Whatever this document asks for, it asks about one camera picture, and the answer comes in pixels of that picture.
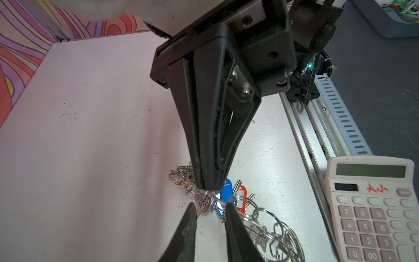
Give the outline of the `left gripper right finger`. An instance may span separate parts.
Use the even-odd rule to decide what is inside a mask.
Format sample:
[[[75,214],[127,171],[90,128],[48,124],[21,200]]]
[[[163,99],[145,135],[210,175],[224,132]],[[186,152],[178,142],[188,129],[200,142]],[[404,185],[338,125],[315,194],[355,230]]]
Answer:
[[[261,262],[262,256],[252,242],[232,203],[225,207],[225,230],[229,262]]]

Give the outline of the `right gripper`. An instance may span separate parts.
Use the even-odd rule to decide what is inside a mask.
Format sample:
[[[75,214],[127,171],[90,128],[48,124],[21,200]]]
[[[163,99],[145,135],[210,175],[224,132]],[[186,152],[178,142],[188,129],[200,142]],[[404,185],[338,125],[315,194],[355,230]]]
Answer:
[[[261,94],[291,87],[297,62],[286,1],[223,1],[156,49],[151,79],[168,88],[168,67],[193,52],[200,187],[219,191]]]

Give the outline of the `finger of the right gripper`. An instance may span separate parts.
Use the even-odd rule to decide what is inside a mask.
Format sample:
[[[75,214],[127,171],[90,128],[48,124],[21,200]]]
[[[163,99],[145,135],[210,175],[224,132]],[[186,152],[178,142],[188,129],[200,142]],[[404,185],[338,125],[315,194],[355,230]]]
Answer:
[[[198,188],[203,189],[204,179],[199,149],[198,106],[193,69],[191,60],[181,58],[169,66],[167,81],[187,139],[195,183]]]

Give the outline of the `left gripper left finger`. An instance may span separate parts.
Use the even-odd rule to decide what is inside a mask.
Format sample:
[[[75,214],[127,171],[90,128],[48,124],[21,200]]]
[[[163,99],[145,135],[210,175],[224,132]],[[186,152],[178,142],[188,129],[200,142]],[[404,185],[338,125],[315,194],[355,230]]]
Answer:
[[[186,211],[159,262],[195,261],[197,211],[194,203],[189,203]]]

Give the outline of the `round keyring disc with keys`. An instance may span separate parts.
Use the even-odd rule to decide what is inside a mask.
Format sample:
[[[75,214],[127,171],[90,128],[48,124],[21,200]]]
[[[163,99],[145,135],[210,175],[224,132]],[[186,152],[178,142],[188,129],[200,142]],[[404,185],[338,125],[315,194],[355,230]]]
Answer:
[[[223,213],[230,262],[304,262],[306,256],[295,232],[270,210],[256,205],[252,197],[234,195],[223,201],[217,192],[200,190],[190,165],[179,166],[168,175],[181,186],[190,203],[161,262],[193,262],[197,219],[215,211]]]

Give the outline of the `blue tag key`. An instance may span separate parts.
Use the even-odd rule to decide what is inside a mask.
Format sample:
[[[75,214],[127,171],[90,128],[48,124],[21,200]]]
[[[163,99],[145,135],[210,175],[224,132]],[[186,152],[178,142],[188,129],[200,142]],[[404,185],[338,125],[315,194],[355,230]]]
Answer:
[[[233,186],[229,179],[226,179],[223,189],[216,194],[216,199],[219,199],[223,201],[224,203],[227,203],[228,200],[233,196]],[[215,208],[216,213],[219,219],[224,218],[224,206],[218,202],[215,201]]]

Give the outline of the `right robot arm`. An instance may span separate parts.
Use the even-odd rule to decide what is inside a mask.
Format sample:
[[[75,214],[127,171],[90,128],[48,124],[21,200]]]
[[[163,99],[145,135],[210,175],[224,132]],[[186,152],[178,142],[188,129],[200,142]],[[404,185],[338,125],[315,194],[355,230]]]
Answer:
[[[332,1],[222,1],[157,48],[151,79],[171,91],[198,188],[224,186],[264,96],[316,97],[315,70],[342,7]]]

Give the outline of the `white pink calculator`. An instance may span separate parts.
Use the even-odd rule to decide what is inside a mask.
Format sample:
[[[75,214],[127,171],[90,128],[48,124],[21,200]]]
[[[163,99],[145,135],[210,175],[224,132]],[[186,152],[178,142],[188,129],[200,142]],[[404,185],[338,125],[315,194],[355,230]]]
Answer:
[[[414,167],[410,159],[384,156],[328,160],[325,188],[341,261],[418,261]]]

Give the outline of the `grey plastic parts bin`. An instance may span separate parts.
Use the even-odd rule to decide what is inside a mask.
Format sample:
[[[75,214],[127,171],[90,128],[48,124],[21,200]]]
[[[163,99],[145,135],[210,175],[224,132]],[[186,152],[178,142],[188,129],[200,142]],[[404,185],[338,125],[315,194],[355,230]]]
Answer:
[[[403,20],[391,7],[380,7],[375,1],[353,0],[352,3],[385,38],[409,38],[419,36],[419,24]]]

